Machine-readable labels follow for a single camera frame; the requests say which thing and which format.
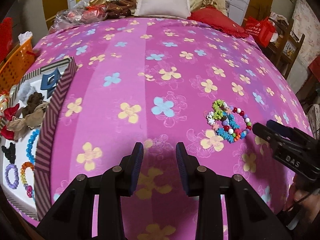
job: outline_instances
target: pink bedsheet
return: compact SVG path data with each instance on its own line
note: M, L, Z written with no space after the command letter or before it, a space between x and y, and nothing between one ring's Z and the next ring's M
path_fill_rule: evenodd
M102 174L142 142L137 191L122 198L126 237L192 240L198 199L181 186L174 149L182 141L201 165L242 174L272 210L282 208L293 173L271 158L268 144L252 132L230 144L204 118L223 99L252 124L273 119L311 134L297 98L252 37L187 20L127 18L55 33L36 48L42 54L30 70L64 57L79 67L56 131L52 202L76 175Z

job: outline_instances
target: metal bolt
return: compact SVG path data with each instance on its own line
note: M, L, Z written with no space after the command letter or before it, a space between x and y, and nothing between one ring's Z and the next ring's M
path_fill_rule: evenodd
M236 181L241 181L243 179L243 177L240 175L240 174L235 174L233 176L233 178L236 180Z
M120 171L122 171L122 167L121 167L121 166L114 166L114 167L112 168L112 171L113 171L113 172L120 172Z
M204 167L204 166L198 166L198 167L197 167L197 170L198 170L199 172L205 172L205 171L207 170L207 168Z
M77 179L78 181L82 181L82 180L85 179L85 175L84 175L84 174L79 174L78 176L76 176L76 179Z

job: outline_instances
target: colorful bead bracelet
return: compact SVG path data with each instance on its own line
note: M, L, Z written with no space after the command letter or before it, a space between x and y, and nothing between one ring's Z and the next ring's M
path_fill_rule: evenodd
M10 180L9 180L9 170L13 169L14 170L14 183L11 184ZM7 182L8 186L12 189L16 189L19 185L19 176L18 176L18 168L15 164L9 164L6 168L5 168L5 181Z
M236 123L234 115L231 113L231 109L227 103L223 100L216 100L212 104L212 108L215 112L209 112L207 114L207 122L212 126L212 129L216 130L217 135L227 140L229 143L233 143L239 139L243 139L251 130L251 122L247 114L244 113L240 108L234 107L232 112L238 113L243 117L246 122L246 129L241 132L240 126ZM215 120L222 121L223 128L218 128Z
M30 136L30 139L28 140L28 145L27 145L27 149L26 149L27 157L33 165L35 164L35 157L32 155L31 151L32 151L33 143L35 142L35 139L39 134L40 134L40 130L38 130L38 129L32 132L32 135Z
M31 168L32 171L34 171L34 165L31 162L25 162L21 166L20 169L20 174L21 174L21 182L27 192L27 196L29 198L34 198L34 190L31 185L28 184L27 179L26 179L26 168Z

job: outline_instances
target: purple bracelet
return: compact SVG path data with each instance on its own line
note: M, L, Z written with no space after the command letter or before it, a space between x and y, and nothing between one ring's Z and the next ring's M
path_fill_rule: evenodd
M14 183L11 184L9 181L9 170L14 169ZM7 182L8 186L12 189L16 189L19 185L19 176L18 176L18 168L15 164L9 164L6 168L5 168L5 181Z

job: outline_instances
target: orange basket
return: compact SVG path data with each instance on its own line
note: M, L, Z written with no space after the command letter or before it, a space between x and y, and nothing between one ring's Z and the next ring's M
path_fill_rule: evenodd
M23 43L0 69L0 91L9 91L20 82L23 75L35 61L32 52L31 38Z

